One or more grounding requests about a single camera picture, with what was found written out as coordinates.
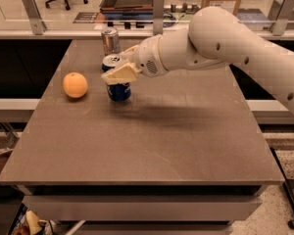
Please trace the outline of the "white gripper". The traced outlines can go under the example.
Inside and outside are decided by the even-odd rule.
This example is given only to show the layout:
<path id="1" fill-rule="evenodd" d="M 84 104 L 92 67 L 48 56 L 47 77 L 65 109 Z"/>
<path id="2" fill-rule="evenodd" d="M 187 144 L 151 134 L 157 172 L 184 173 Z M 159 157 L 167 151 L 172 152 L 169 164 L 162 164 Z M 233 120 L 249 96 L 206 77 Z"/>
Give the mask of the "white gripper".
<path id="1" fill-rule="evenodd" d="M 121 52 L 124 62 L 101 75 L 108 85 L 124 84 L 135 81 L 142 73 L 148 77 L 165 75 L 168 71 L 161 62 L 159 42 L 161 35 L 143 40 L 138 46 L 134 45 Z"/>

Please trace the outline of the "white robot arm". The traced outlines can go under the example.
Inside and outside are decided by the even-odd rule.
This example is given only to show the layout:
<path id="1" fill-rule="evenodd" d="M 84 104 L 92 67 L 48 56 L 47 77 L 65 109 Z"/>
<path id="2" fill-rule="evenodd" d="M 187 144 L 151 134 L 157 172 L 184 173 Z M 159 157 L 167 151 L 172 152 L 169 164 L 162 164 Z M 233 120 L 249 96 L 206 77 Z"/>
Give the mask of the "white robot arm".
<path id="1" fill-rule="evenodd" d="M 247 73 L 294 115 L 294 52 L 266 41 L 230 12 L 206 7 L 187 28 L 158 34 L 121 52 L 122 61 L 106 71 L 109 85 L 185 69 L 211 70 L 229 63 Z"/>

